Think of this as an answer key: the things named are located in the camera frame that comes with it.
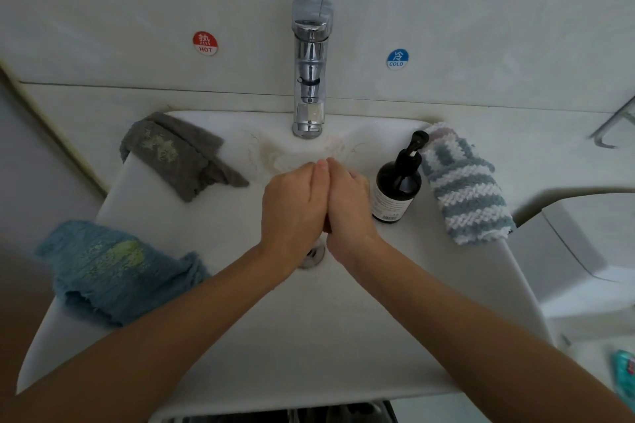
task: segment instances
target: gray cloth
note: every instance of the gray cloth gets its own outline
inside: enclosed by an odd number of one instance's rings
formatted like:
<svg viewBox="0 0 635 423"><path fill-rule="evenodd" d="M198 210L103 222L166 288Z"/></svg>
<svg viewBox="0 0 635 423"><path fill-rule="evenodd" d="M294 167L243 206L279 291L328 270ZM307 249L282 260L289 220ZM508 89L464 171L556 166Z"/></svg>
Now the gray cloth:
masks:
<svg viewBox="0 0 635 423"><path fill-rule="evenodd" d="M155 112L135 122L121 141L125 161L136 155L190 202L207 186L220 182L234 187L249 182L216 156L223 139L180 119Z"/></svg>

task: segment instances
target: teal package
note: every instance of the teal package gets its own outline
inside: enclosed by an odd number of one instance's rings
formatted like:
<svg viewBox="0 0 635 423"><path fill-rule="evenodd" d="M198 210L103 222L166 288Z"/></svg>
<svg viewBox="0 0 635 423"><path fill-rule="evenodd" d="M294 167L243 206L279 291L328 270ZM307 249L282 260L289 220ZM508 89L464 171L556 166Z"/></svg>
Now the teal package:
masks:
<svg viewBox="0 0 635 423"><path fill-rule="evenodd" d="M619 349L613 354L615 393L635 411L635 355Z"/></svg>

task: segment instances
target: hand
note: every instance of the hand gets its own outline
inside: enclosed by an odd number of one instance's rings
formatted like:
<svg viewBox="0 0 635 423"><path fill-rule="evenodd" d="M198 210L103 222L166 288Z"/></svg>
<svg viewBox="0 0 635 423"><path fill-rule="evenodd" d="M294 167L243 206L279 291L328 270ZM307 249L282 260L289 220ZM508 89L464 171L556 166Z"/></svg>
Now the hand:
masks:
<svg viewBox="0 0 635 423"><path fill-rule="evenodd" d="M354 263L361 249L380 237L370 212L368 179L333 158L327 160L331 174L328 195L331 233L326 244L333 257L347 266Z"/></svg>
<svg viewBox="0 0 635 423"><path fill-rule="evenodd" d="M328 164L320 160L274 176L265 188L258 246L280 255L289 274L322 233L329 179Z"/></svg>

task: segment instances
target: sink basin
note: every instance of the sink basin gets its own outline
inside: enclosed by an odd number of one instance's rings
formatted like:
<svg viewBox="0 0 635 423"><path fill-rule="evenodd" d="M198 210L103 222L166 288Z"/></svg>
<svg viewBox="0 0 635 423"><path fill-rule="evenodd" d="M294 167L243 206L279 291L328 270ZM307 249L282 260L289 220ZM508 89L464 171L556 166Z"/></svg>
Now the sink basin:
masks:
<svg viewBox="0 0 635 423"><path fill-rule="evenodd" d="M217 184L183 203L131 154L97 222L128 231L174 257L196 250L212 273L260 239L261 199L272 176L333 156L372 178L406 147L415 130L428 125L329 115L321 137L302 140L291 133L290 114L172 115L225 138L220 156L251 185L235 189ZM437 278L549 339L507 243L457 246L445 232L427 183L401 221L376 224L386 241ZM22 366L19 391L107 332L69 315L54 301ZM321 264L297 270L238 321L190 369L153 418L451 391L457 388L432 355L327 252Z"/></svg>

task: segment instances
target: forearm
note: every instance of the forearm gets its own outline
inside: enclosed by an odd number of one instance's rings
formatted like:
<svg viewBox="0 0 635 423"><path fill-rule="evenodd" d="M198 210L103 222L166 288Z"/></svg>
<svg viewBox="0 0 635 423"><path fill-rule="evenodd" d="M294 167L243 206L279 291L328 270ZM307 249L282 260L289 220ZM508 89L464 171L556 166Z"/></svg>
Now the forearm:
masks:
<svg viewBox="0 0 635 423"><path fill-rule="evenodd" d="M555 348L387 243L370 240L347 269L493 422L634 420L613 393Z"/></svg>
<svg viewBox="0 0 635 423"><path fill-rule="evenodd" d="M29 387L0 412L2 421L147 420L202 354L287 277L274 258L251 249Z"/></svg>

